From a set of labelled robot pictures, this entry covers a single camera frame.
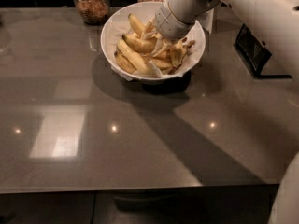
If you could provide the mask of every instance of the shiny counter surface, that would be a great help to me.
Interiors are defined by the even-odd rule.
[[[220,7],[202,61],[127,82],[74,8],[0,9],[0,192],[276,184],[298,151],[297,82],[256,80]]]

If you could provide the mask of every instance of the plastic bowl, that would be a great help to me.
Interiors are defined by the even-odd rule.
[[[205,33],[200,23],[196,21],[193,28],[187,34],[188,40],[196,41],[195,45],[192,46],[192,54],[185,56],[181,67],[176,71],[175,74],[162,77],[144,77],[140,75],[129,74],[117,65],[114,58],[114,52],[116,50],[117,43],[121,39],[122,34],[126,34],[132,31],[130,23],[128,21],[128,15],[130,13],[133,13],[141,21],[147,23],[155,16],[155,11],[161,4],[161,2],[143,2],[124,7],[114,13],[107,20],[103,27],[101,33],[101,46],[103,53],[111,64],[112,70],[114,70],[116,73],[118,73],[128,81],[139,80],[140,82],[145,84],[161,84],[171,78],[183,77],[185,73],[190,71],[199,63],[205,51]]]

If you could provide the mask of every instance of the kitchen counter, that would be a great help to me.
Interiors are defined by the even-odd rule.
[[[74,8],[0,9],[0,193],[278,184],[299,90],[252,77],[219,7],[201,62],[159,86],[110,68]]]

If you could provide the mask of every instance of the countertop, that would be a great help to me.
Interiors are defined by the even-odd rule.
[[[297,81],[252,77],[228,7],[160,86],[116,75],[75,8],[0,22],[0,193],[278,184],[299,150]]]

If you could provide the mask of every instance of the black object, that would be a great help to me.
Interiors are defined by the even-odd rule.
[[[251,73],[257,78],[291,78],[290,75],[262,75],[262,71],[272,54],[254,37],[250,29],[243,24],[235,41],[238,51],[247,60]]]

